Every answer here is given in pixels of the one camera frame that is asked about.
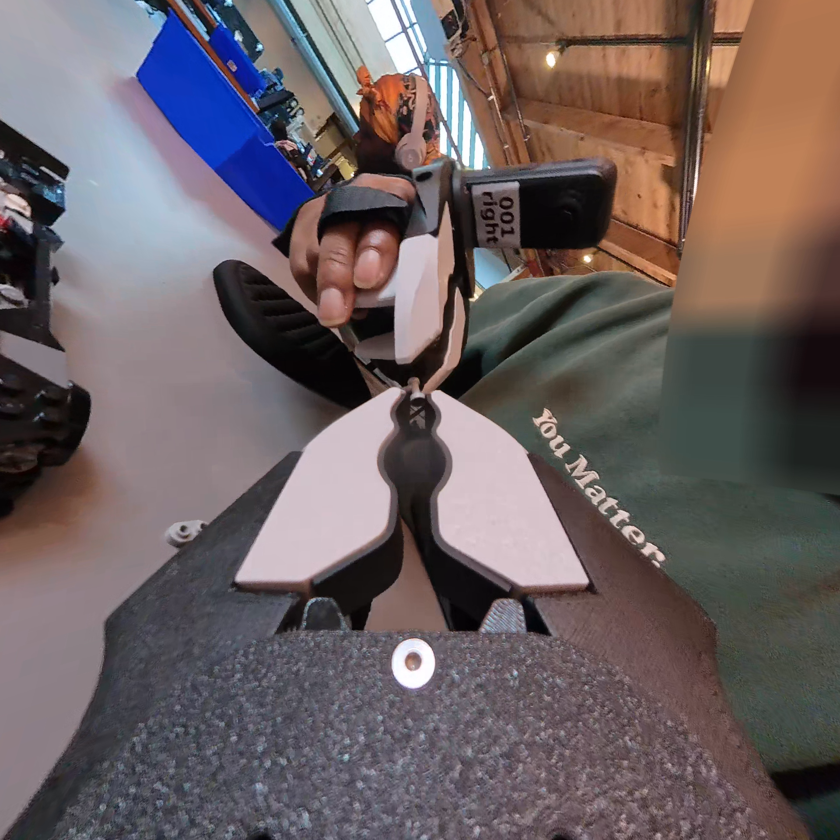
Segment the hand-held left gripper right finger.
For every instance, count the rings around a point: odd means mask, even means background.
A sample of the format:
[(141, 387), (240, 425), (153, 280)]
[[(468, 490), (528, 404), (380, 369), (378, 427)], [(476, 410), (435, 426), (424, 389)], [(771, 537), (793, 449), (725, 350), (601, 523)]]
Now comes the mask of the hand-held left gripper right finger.
[(433, 392), (429, 400), (445, 460), (431, 506), (437, 544), (508, 590), (586, 590), (590, 579), (527, 450), (454, 398)]

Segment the black lego car model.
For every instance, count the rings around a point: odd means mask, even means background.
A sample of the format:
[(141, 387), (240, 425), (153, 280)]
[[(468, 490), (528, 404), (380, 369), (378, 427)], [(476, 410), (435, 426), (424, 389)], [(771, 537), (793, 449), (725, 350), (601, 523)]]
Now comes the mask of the black lego car model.
[(1, 516), (77, 452), (91, 397), (51, 328), (69, 167), (1, 122)]

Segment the person's green sweatshirt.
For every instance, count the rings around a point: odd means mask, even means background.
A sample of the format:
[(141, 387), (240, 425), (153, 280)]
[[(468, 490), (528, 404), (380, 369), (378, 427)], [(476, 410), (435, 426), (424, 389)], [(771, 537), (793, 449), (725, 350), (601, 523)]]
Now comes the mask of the person's green sweatshirt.
[(703, 608), (765, 769), (813, 838), (838, 838), (838, 499), (662, 472), (674, 295), (617, 271), (496, 284), (470, 307), (445, 390), (559, 471)]

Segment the person's right hand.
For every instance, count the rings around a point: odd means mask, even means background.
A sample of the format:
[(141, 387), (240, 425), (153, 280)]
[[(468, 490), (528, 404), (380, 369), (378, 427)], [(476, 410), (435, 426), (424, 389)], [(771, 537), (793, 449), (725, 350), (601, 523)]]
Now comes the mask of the person's right hand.
[(336, 329), (353, 314), (359, 291), (382, 287), (396, 266), (403, 238), (388, 219), (363, 221), (350, 215), (318, 233), (324, 206), (333, 194), (368, 188), (413, 203), (413, 182), (402, 175), (361, 174), (300, 205), (282, 230), (278, 245), (303, 293), (317, 306), (322, 326)]

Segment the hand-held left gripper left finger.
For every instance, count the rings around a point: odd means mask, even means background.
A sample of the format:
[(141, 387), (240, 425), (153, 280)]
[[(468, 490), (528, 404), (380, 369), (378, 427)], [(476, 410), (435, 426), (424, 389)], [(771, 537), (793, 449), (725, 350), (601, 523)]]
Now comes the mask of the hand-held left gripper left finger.
[(307, 444), (237, 571), (239, 588), (310, 593), (341, 565), (385, 545), (397, 515), (383, 458), (404, 396), (385, 391)]

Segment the small blue plastic bin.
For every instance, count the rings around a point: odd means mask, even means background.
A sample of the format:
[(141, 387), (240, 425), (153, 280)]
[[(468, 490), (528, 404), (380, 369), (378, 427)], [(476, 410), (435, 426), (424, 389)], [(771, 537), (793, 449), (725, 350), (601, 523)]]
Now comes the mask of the small blue plastic bin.
[(266, 89), (266, 82), (237, 41), (233, 31), (224, 24), (218, 24), (211, 32), (208, 43), (245, 94), (251, 98), (259, 98)]

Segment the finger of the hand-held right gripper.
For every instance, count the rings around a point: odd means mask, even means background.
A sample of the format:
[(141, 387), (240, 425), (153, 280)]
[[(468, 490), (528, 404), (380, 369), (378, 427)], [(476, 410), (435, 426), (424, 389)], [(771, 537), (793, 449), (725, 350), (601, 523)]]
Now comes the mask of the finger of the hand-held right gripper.
[(423, 393), (437, 390), (459, 365), (464, 351), (469, 321), (469, 300), (457, 284), (451, 283), (444, 314), (444, 333), (437, 342), (440, 359), (433, 359), (432, 372), (423, 383)]
[(402, 242), (392, 277), (397, 363), (414, 362), (440, 337), (454, 268), (451, 234), (424, 234)]

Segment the black mesh pad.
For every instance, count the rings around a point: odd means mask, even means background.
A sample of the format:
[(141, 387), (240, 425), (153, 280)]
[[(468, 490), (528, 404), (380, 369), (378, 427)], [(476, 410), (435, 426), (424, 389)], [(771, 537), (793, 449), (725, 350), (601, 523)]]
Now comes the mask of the black mesh pad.
[(213, 283), (239, 338), (293, 382), (348, 410), (385, 390), (332, 330), (257, 269), (228, 259)]

